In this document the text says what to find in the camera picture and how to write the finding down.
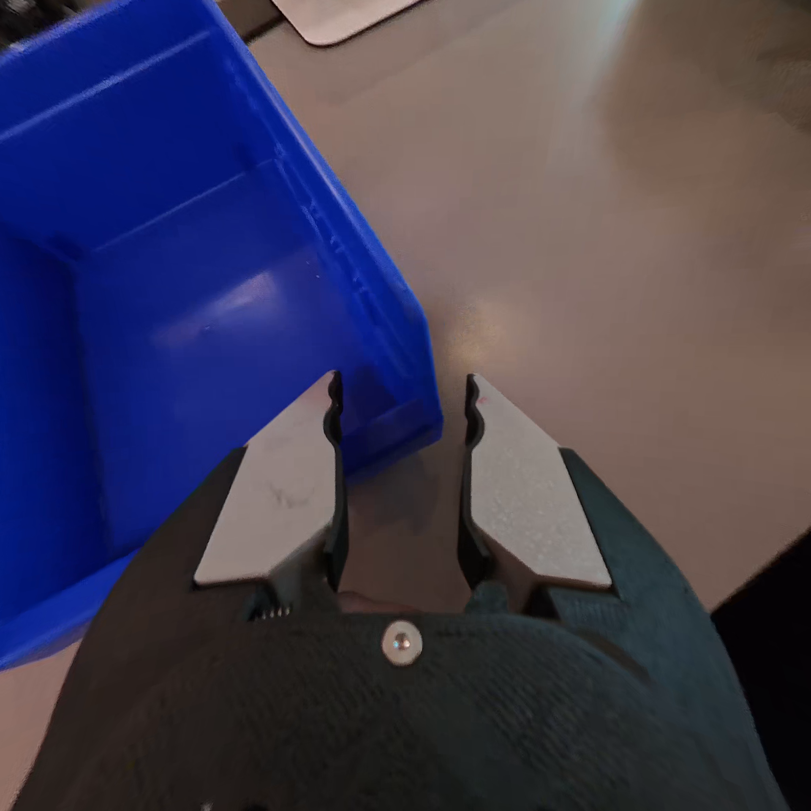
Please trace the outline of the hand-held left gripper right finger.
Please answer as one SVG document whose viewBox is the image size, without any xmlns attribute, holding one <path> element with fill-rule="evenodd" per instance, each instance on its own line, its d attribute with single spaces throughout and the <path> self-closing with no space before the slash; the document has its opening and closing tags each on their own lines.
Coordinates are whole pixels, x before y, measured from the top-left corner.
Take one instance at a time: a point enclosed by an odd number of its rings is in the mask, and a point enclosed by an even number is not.
<svg viewBox="0 0 811 811">
<path fill-rule="evenodd" d="M 541 586 L 608 592 L 613 582 L 562 447 L 481 374 L 465 381 L 457 540 L 471 591 Z"/>
</svg>

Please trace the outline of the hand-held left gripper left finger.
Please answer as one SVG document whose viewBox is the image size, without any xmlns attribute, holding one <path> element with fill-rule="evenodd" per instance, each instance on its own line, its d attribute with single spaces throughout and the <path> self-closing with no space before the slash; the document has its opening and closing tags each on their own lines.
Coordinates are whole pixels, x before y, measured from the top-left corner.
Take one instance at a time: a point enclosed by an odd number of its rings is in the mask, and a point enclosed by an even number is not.
<svg viewBox="0 0 811 811">
<path fill-rule="evenodd" d="M 245 445 L 194 574 L 197 586 L 256 582 L 337 592 L 349 547 L 341 374 L 330 370 Z"/>
</svg>

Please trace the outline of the blue plastic bin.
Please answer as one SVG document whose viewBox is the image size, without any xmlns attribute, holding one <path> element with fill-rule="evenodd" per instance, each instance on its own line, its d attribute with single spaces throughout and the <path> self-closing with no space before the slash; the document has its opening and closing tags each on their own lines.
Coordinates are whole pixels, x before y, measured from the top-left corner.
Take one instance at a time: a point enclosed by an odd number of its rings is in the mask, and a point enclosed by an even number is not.
<svg viewBox="0 0 811 811">
<path fill-rule="evenodd" d="M 99 5 L 1 89 L 5 670 L 326 372 L 350 477 L 444 420 L 423 309 L 215 2 Z"/>
</svg>

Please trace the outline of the person's dark clothing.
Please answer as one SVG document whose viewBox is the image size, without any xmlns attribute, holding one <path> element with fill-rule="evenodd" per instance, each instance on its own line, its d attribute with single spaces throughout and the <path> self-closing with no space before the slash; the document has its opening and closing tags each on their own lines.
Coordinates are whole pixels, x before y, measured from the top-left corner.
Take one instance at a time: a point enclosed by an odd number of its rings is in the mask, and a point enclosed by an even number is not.
<svg viewBox="0 0 811 811">
<path fill-rule="evenodd" d="M 810 531 L 712 613 L 790 809 L 810 809 Z"/>
</svg>

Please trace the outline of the instruction sheet on stand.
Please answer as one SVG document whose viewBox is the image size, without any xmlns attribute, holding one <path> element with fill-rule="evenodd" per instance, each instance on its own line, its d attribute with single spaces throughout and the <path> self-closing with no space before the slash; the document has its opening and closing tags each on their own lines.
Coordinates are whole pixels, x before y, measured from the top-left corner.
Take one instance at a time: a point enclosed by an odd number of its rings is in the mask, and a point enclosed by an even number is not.
<svg viewBox="0 0 811 811">
<path fill-rule="evenodd" d="M 279 13 L 310 46 L 338 45 L 420 1 L 273 1 Z"/>
</svg>

